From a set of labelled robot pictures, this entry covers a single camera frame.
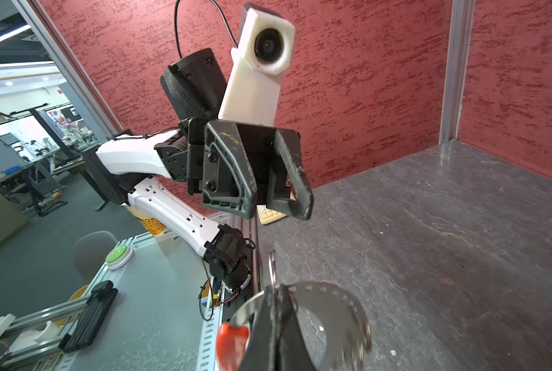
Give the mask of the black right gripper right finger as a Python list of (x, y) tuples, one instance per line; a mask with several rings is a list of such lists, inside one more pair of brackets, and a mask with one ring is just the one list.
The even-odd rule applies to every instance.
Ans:
[(291, 294), (283, 285), (277, 289), (277, 369), (316, 370), (305, 346)]

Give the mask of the perforated metal keyring red handle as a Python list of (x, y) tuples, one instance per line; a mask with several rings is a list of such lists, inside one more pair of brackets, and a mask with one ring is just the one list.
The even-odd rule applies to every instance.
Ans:
[[(297, 281), (280, 283), (275, 254), (268, 259), (268, 283), (275, 289), (286, 286), (302, 331), (305, 346), (316, 370), (361, 370), (373, 348), (370, 322), (360, 300), (333, 283)], [(236, 312), (220, 326), (216, 339), (218, 370), (238, 370), (254, 324), (252, 315), (236, 326)]]

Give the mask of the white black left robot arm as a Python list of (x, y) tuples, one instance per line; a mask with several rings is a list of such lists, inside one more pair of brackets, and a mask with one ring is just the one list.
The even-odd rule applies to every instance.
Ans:
[(262, 205), (308, 220), (314, 196), (300, 135), (220, 120), (226, 79), (210, 49), (168, 66), (160, 82), (178, 115), (177, 126), (154, 134), (122, 131), (87, 152), (87, 168), (109, 200), (177, 233), (214, 278), (241, 292), (253, 279), (250, 238), (198, 213), (168, 184), (183, 183), (206, 209), (243, 219), (253, 218)]

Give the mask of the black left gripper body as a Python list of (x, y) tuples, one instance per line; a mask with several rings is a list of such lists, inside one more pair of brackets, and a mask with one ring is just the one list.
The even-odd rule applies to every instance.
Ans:
[[(186, 184), (187, 193), (190, 195), (202, 194), (205, 127), (212, 121), (219, 120), (191, 117), (178, 123), (187, 147), (186, 177), (182, 181)], [(274, 151), (274, 135), (275, 131), (281, 128), (236, 124), (257, 181), (257, 194), (266, 195), (271, 156)]]

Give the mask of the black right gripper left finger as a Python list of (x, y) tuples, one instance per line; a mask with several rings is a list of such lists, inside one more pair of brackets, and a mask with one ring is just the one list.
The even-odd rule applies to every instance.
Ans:
[(238, 367), (242, 370), (276, 370), (277, 325), (276, 295), (271, 286), (245, 302), (236, 312), (236, 326), (254, 315), (245, 354)]

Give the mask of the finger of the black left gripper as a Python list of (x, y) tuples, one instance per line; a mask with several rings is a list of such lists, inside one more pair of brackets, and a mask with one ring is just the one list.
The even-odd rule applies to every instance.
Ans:
[(236, 123), (207, 123), (202, 186), (206, 209), (245, 219), (255, 216), (257, 181)]
[(309, 220), (314, 196), (302, 163), (300, 139), (297, 131), (275, 131), (266, 206), (299, 220)]

